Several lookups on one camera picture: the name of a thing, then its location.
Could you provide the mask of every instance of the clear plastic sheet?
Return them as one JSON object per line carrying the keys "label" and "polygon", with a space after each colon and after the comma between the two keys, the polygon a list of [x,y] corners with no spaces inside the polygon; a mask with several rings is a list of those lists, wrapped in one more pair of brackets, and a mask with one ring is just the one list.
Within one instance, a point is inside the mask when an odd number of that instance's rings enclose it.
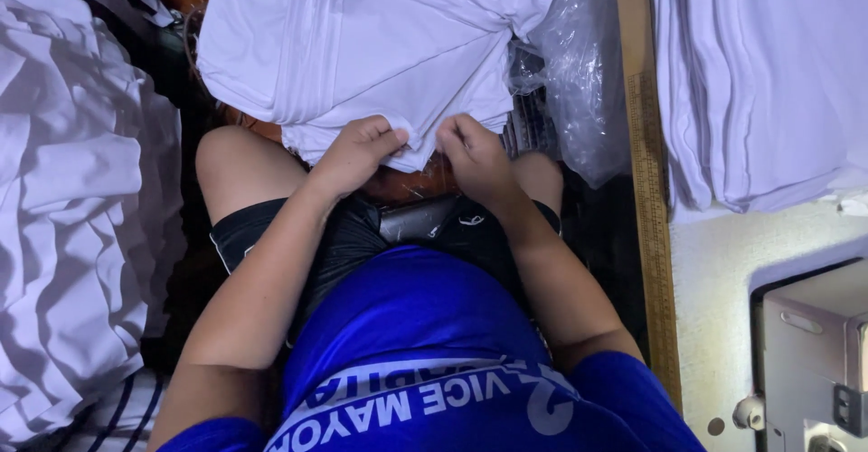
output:
{"label": "clear plastic sheet", "polygon": [[545,86],[564,162],[595,189],[629,172],[617,0],[555,0],[528,37],[509,80],[516,94]]}

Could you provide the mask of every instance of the wooden ruler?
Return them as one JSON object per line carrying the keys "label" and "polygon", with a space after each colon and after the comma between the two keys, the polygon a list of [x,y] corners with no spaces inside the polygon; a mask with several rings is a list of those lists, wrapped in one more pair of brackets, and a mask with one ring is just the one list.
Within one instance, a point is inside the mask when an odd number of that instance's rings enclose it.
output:
{"label": "wooden ruler", "polygon": [[651,0],[618,0],[618,15],[651,369],[681,410],[669,248],[667,162],[657,100],[651,4]]}

